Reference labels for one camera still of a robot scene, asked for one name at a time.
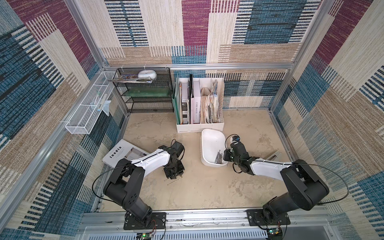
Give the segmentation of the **steel nail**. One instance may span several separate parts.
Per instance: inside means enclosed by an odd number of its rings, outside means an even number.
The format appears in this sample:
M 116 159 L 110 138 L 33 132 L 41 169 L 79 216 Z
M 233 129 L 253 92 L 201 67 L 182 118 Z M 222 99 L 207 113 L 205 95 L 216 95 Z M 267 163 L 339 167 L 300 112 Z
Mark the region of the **steel nail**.
M 221 150 L 217 152 L 216 158 L 215 158 L 215 164 L 222 165 L 223 164 L 223 153 Z

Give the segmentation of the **white plastic storage box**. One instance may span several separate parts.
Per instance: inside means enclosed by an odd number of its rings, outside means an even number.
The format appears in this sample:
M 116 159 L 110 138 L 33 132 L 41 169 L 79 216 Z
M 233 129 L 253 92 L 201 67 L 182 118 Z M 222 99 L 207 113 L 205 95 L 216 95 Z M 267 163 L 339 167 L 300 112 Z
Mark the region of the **white plastic storage box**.
M 223 161 L 222 165 L 215 164 L 217 152 L 221 150 L 224 156 L 225 135 L 217 130 L 204 129 L 201 135 L 201 162 L 203 165 L 213 168 L 224 167 L 228 162 Z

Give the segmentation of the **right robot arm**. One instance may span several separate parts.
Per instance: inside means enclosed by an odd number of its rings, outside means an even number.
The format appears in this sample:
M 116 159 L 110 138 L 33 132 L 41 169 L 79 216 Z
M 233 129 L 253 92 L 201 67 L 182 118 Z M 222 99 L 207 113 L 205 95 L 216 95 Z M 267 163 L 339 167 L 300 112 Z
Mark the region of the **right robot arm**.
M 238 166 L 241 173 L 283 181 L 287 188 L 285 194 L 263 205 L 262 216 L 266 223 L 271 224 L 278 217 L 297 209 L 309 211 L 329 194 L 326 183 L 304 160 L 283 163 L 251 157 L 238 135 L 230 137 L 232 140 L 224 151 L 224 161 Z

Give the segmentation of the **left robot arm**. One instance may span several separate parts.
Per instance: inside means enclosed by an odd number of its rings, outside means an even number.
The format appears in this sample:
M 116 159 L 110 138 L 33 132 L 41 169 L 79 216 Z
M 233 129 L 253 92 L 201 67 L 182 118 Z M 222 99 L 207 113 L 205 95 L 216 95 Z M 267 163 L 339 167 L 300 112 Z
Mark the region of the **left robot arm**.
M 153 171 L 163 168 L 166 178 L 175 180 L 184 173 L 182 158 L 185 147 L 172 141 L 169 147 L 160 146 L 154 152 L 140 155 L 136 146 L 120 140 L 103 162 L 113 168 L 104 186 L 103 194 L 117 203 L 142 225 L 152 221 L 152 208 L 139 197 L 144 178 Z

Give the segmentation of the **white magazine on table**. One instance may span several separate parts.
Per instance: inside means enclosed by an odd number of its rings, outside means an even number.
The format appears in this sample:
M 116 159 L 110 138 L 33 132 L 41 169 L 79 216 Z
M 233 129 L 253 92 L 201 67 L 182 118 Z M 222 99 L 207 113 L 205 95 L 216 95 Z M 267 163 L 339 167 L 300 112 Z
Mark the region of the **white magazine on table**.
M 121 159 L 137 160 L 149 153 L 133 144 L 121 139 L 102 159 L 103 163 L 115 168 Z

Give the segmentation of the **white perforated file organizer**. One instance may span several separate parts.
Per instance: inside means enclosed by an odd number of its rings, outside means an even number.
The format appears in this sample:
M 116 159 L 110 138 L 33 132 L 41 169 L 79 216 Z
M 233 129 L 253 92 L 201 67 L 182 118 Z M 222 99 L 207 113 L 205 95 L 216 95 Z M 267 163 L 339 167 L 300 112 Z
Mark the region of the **white perforated file organizer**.
M 204 129 L 224 129 L 223 78 L 179 78 L 180 117 L 178 133 L 198 133 Z

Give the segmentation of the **green folder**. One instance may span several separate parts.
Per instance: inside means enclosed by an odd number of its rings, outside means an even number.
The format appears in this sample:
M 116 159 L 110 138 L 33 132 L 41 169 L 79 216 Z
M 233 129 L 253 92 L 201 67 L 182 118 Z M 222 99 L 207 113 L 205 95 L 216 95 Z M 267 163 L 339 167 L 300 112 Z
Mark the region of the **green folder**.
M 180 101 L 180 80 L 179 80 L 179 78 L 177 78 L 175 80 L 175 86 L 174 86 L 174 89 L 173 89 L 172 100 L 173 100 L 174 112 L 175 112 L 175 115 L 176 115 L 177 125 L 179 125 L 181 123 L 180 103 L 179 103 L 179 101 Z

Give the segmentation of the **white round device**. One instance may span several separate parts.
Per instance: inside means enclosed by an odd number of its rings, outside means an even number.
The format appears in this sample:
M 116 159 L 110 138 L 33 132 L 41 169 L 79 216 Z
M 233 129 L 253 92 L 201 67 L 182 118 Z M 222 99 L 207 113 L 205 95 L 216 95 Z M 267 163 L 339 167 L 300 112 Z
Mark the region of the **white round device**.
M 157 73 L 154 70 L 142 70 L 138 73 L 138 78 L 153 81 L 157 78 Z

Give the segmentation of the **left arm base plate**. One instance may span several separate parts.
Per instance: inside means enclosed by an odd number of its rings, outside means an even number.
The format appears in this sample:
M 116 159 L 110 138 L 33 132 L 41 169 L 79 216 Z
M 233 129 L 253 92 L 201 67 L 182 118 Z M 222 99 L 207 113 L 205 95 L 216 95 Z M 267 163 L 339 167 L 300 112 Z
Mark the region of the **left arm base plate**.
M 133 214 L 126 212 L 123 229 L 126 231 L 133 230 L 163 230 L 166 228 L 166 212 L 154 212 L 143 220 L 135 217 Z

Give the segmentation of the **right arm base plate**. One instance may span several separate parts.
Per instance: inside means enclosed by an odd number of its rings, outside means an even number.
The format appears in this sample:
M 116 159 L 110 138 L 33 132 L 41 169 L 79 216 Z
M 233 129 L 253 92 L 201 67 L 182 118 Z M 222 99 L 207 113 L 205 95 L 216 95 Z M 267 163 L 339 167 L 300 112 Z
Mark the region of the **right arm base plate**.
M 290 225 L 291 221 L 287 214 L 274 216 L 273 214 L 264 211 L 261 208 L 246 210 L 247 219 L 250 226 L 277 226 Z

